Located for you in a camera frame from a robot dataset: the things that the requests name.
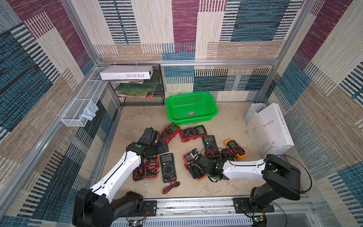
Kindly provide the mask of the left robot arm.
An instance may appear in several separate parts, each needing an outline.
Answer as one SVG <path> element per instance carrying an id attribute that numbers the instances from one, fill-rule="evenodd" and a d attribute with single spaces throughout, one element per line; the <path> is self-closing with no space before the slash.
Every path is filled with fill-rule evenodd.
<path id="1" fill-rule="evenodd" d="M 167 143 L 158 140 L 159 134 L 153 128 L 146 128 L 141 138 L 126 147 L 118 163 L 100 181 L 77 193 L 72 217 L 74 226 L 109 227 L 118 218 L 146 213 L 142 195 L 133 191 L 119 199 L 115 195 L 145 159 L 168 151 Z"/>

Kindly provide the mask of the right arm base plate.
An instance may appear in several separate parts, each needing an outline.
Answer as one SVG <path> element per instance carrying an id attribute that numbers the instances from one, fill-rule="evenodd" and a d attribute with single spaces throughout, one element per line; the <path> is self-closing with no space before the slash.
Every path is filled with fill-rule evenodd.
<path id="1" fill-rule="evenodd" d="M 233 207 L 237 214 L 247 214 L 254 213 L 273 213 L 275 211 L 273 205 L 270 203 L 266 207 L 261 207 L 259 205 L 250 205 L 249 198 L 247 197 L 237 197 L 233 198 Z"/>

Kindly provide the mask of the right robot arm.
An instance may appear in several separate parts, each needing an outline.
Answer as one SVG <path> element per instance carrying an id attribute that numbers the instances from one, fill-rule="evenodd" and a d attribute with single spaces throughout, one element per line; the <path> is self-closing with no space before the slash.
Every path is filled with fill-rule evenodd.
<path id="1" fill-rule="evenodd" d="M 215 162 L 197 154 L 192 164 L 213 182 L 237 178 L 265 181 L 263 185 L 252 188 L 248 199 L 237 202 L 236 212 L 263 212 L 266 209 L 273 212 L 272 202 L 279 198 L 300 200 L 301 171 L 277 155 L 249 162 Z"/>

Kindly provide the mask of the green DT9205A multimeter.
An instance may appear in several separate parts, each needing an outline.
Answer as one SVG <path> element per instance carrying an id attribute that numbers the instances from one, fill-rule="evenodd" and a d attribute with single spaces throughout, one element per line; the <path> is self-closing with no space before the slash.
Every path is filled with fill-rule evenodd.
<path id="1" fill-rule="evenodd" d="M 171 183 L 177 180 L 173 153 L 167 153 L 160 156 L 160 169 L 164 183 Z"/>

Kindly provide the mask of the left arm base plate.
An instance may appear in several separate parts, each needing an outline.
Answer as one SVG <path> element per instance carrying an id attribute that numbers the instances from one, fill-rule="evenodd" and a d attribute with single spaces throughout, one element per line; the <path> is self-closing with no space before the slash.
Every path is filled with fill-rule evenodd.
<path id="1" fill-rule="evenodd" d="M 149 200 L 144 201 L 141 211 L 137 214 L 137 217 L 155 217 L 157 215 L 157 201 L 156 200 Z"/>

